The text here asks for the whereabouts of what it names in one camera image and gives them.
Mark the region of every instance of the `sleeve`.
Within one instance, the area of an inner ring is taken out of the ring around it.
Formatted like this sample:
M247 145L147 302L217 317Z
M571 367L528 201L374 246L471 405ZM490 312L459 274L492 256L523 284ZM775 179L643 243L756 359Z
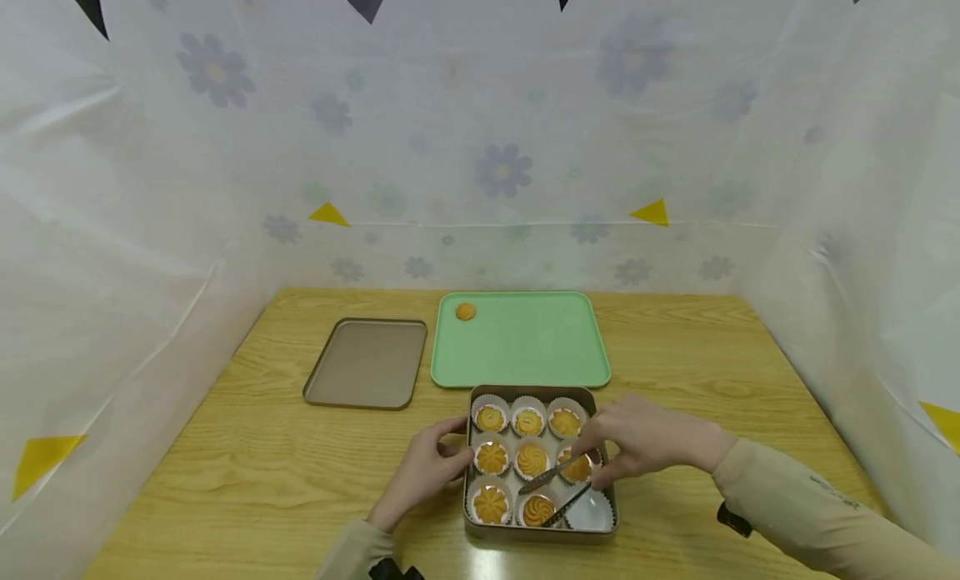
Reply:
M362 519L354 519L330 547L317 580L370 580L371 568L392 556L391 535Z
M808 568L844 580L960 578L960 563L777 450L740 439L713 481L733 514Z

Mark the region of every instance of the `plastic sheet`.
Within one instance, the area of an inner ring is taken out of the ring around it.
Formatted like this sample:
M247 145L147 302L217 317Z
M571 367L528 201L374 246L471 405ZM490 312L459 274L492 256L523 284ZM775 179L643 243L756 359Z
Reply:
M960 555L958 2L4 0L0 489L87 438L0 575L86 567L285 284L744 296Z

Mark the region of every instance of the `table surface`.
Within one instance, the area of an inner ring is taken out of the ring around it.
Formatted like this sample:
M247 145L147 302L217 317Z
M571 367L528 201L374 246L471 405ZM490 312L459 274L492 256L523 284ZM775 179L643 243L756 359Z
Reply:
M84 578L313 578L349 519L364 516L409 437L466 414L467 392L430 379L443 294L291 288L274 297ZM781 449L885 511L749 304L729 296L590 295L613 377L626 392L713 418ZM422 319L430 328L409 408L313 407L301 396L343 317ZM715 521L706 474L674 468L617 484L621 525L607 546L486 544L463 533L460 491L397 530L404 567L425 578L825 578Z

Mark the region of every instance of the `green plastic tray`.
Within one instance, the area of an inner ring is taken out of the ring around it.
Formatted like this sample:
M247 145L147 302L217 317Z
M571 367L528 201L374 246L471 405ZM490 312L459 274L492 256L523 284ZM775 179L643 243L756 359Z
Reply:
M476 308L473 320L457 319L460 303ZM430 373L447 388L597 387L610 382L610 361L586 295L450 293L440 302Z

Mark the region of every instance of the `paper cupcake liner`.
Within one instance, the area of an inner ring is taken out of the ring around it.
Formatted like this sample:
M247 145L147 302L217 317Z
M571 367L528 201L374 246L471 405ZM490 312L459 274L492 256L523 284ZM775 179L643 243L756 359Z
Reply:
M524 433L517 428L517 415L522 411L533 411L539 416L541 427L539 427L538 432ZM530 397L529 395L518 397L517 401L514 401L510 408L510 428L512 428L513 432L518 436L541 436L543 430L546 429L546 405L543 404L541 399L536 397Z
M499 472L487 472L487 471L481 470L480 466L478 465L478 455L480 454L480 447L482 445L487 445L487 443L491 443L493 441L497 441L498 443L500 443L500 447L502 447L505 450L505 452L507 452L507 461L503 465L502 470L500 470ZM510 470L510 465L513 462L513 450L510 448L510 442L507 442L507 440L504 439L502 435L496 432L481 432L480 434L475 435L473 437L472 446L470 446L470 448L473 449L473 467L475 468L477 473L503 475L504 473L507 472L507 470Z
M528 500L534 497L545 497L550 500L550 503L553 503L553 511L550 512L550 516L552 516L565 503L560 496L558 496L557 492L551 489L549 486L539 487L536 491L529 494L520 494L520 496L517 497L516 502L513 503L514 525L522 526L523 528L539 528L538 525L528 524L526 519L523 518L523 507L527 504ZM541 522L546 522L546 518L549 518L549 516L544 517Z
M537 445L543 450L543 456L546 458L545 467L542 470L538 470L536 473L529 474L529 475L524 473L522 470L520 470L520 453L523 452L523 447L525 445ZM520 478L523 478L524 480L528 480L528 481L533 480L539 474L542 474L547 470L549 470L550 465L553 462L553 453L550 453L550 452L551 452L551 449L548 448L548 446L546 446L546 443L542 439L538 439L534 437L522 438L519 441L517 441L517 446L513 448L513 470L517 471L517 475Z
M495 487L497 490L502 491L507 504L507 511L500 517L499 524L491 524L483 522L482 519L478 516L478 511L473 505L473 500L478 496L480 490L485 487ZM470 486L467 488L467 512L470 519L475 523L481 523L485 525L501 525L505 526L510 523L513 516L513 493L510 491L510 487L507 486L506 482L495 475L482 475L478 479L470 482Z
M573 497L573 494L582 487L582 483L573 485L565 498ZM580 532L610 532L617 521L610 499L606 494L593 489L577 499L563 518L566 519L568 528Z
M553 401L551 401L550 404L547 405L546 416L547 416L548 426L550 427L551 433L553 433L553 435L560 440L568 439L568 438L576 438L577 434L580 434L579 430L577 431L577 434L567 435L567 434L562 434L558 432L557 429L553 426L554 413L561 409L569 409L570 411L573 411L573 414L576 415L577 418L579 418L580 420L581 428L583 427L583 424L588 420L587 411L583 409L583 405L573 401L572 398L567 398L567 397L554 398Z
M560 464L561 464L560 455L564 452L564 450L567 450L567 449L569 449L569 448L572 448L572 447L573 447L573 444L574 444L576 441L577 441L577 439L575 439L575 438L569 438L569 439L566 439L566 440L562 440L562 441L560 442L560 446L557 447L557 458L555 459L555 461L557 462L557 465L560 465ZM584 458L587 458L587 461L589 461L589 464L590 464L590 475L593 476L593 473L595 473L595 472L598 470L598 467L599 467L599 466L596 465L596 464L594 464L594 462L593 462L592 460L590 460L590 458L589 458L587 455L583 455L583 457L584 457ZM589 480L589 478L587 478L586 480L571 480L570 478L567 477L567 470L569 470L569 467L564 468L564 470L563 470L562 472L560 472L560 474L558 474L558 475L560 475L560 478L562 478L564 481L567 482L567 484L580 484L580 483L583 483L583 482L586 482L586 481Z
M500 417L502 422L500 428L492 429L481 427L478 423L478 414L483 408L494 408L500 412ZM473 426L478 428L481 433L501 433L504 428L507 427L507 424L510 423L510 406L507 405L507 402L503 398L498 397L497 395L480 395L473 399L473 403L470 404L470 420L473 421Z

